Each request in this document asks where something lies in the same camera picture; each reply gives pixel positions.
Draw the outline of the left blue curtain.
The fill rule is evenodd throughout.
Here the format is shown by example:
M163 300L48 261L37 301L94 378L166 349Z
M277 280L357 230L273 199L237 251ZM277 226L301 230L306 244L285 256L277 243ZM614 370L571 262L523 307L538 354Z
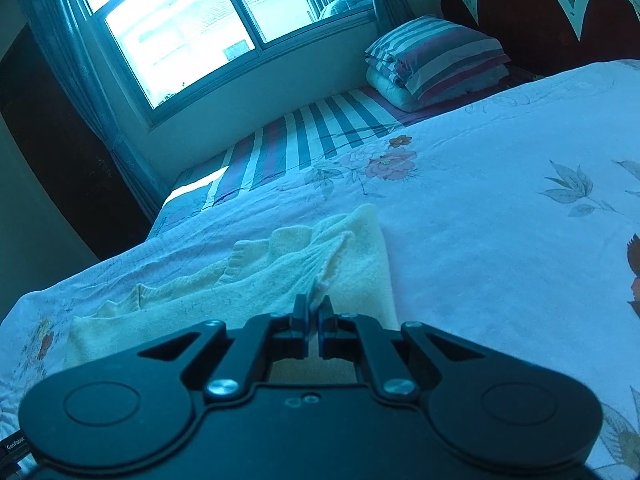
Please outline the left blue curtain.
M70 0L20 0L29 28L55 79L80 118L110 153L127 188L151 220L164 187L122 133L74 17Z

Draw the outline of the red scalloped headboard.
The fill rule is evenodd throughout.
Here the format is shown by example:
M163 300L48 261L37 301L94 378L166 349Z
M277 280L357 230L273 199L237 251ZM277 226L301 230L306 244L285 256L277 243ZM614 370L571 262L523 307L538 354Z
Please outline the red scalloped headboard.
M550 76L595 62L639 65L639 0L438 0L450 22L502 44L513 64Z

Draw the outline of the window with frame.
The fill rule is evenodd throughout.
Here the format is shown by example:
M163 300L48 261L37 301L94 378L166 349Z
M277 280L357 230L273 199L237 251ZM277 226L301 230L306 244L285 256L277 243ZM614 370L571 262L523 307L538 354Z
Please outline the window with frame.
M75 0L134 109L152 127L254 67L374 24L334 0Z

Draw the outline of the blue bundle on windowsill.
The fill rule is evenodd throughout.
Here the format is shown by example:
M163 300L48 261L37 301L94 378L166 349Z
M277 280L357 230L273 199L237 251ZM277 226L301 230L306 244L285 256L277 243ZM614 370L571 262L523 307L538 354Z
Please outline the blue bundle on windowsill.
M369 9L371 6L372 0L334 0L322 9L320 18L324 20L353 10Z

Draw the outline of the striped folded quilt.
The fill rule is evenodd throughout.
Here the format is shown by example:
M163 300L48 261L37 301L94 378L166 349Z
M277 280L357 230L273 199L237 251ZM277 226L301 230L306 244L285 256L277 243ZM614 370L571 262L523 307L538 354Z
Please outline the striped folded quilt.
M490 88L510 62L498 39L428 15L375 40L364 59L421 105Z

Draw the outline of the white pillow under quilt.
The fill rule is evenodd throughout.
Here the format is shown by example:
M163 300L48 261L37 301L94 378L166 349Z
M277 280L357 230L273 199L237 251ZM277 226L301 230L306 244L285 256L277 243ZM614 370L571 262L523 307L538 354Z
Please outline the white pillow under quilt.
M367 81L386 101L403 112L417 112L422 108L440 104L443 102L464 98L472 93L488 90L498 86L498 83L509 76L506 66L497 66L486 70L482 74L477 74L469 79L457 82L445 90L438 90L434 96L425 100L414 98L405 87L398 87L389 79L384 77L375 68L369 67L367 70Z

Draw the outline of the cream knit sweater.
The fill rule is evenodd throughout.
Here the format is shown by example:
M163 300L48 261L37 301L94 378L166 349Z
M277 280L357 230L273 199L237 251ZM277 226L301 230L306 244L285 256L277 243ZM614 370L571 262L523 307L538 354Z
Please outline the cream knit sweater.
M158 287L137 284L122 301L73 320L64 365L89 363L209 320L240 328L256 315L284 315L297 296L313 308L330 298L337 313L369 315L389 330L398 328L385 240L372 205L314 226L277 229L265 240L240 240L228 258Z

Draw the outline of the striped mattress sheet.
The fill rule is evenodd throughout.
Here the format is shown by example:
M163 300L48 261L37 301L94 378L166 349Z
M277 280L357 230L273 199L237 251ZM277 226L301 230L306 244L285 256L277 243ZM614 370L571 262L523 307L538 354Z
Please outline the striped mattress sheet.
M179 174L149 237L287 174L342 157L353 148L394 136L417 122L539 78L513 65L507 69L509 76L495 88L412 113L394 107L370 84L293 110Z

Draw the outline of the floral white bed sheet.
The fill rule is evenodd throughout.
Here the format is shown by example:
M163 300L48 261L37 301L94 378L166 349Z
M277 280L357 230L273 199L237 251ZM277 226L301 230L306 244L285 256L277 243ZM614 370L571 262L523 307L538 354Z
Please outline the floral white bed sheet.
M550 367L604 405L590 464L639 474L639 65L524 84L209 205L17 301L1 325L1 431L64 360L70 323L285 226L376 209L395 310Z

